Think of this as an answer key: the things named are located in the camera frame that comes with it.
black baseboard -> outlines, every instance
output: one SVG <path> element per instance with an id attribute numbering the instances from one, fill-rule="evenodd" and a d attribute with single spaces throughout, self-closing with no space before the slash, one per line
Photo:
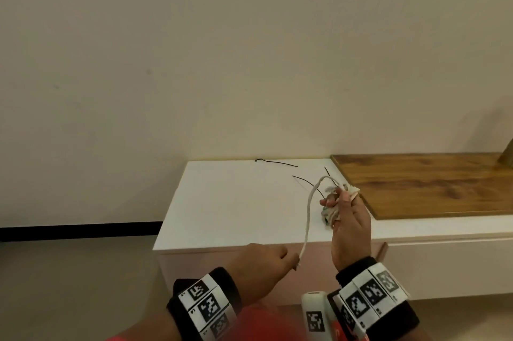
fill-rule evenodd
<path id="1" fill-rule="evenodd" d="M 0 241 L 66 240 L 73 238 L 157 235 L 162 222 L 92 223 L 85 225 L 0 228 Z"/>

wooden board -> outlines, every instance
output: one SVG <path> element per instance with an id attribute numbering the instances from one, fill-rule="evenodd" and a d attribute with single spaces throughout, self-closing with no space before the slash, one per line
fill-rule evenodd
<path id="1" fill-rule="evenodd" d="M 336 155 L 376 219 L 513 214 L 513 169 L 499 153 Z"/>

wall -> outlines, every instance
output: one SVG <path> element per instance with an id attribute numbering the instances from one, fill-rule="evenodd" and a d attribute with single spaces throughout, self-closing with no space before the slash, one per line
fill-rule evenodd
<path id="1" fill-rule="evenodd" d="M 191 159 L 492 151 L 512 0 L 0 0 L 0 226 L 162 219 Z"/>

left hand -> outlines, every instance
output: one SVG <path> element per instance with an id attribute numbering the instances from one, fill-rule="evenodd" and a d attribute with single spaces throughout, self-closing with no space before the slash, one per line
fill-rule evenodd
<path id="1" fill-rule="evenodd" d="M 299 254 L 288 253 L 284 245 L 251 243 L 225 269 L 234 280 L 244 306 L 271 292 L 276 283 L 299 263 Z"/>

floor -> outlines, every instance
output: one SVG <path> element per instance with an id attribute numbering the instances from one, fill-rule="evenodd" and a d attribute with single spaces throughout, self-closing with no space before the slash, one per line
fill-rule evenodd
<path id="1" fill-rule="evenodd" d="M 5 341 L 105 339 L 169 299 L 154 236 L 0 243 Z M 414 301 L 435 340 L 513 339 L 513 295 Z"/>

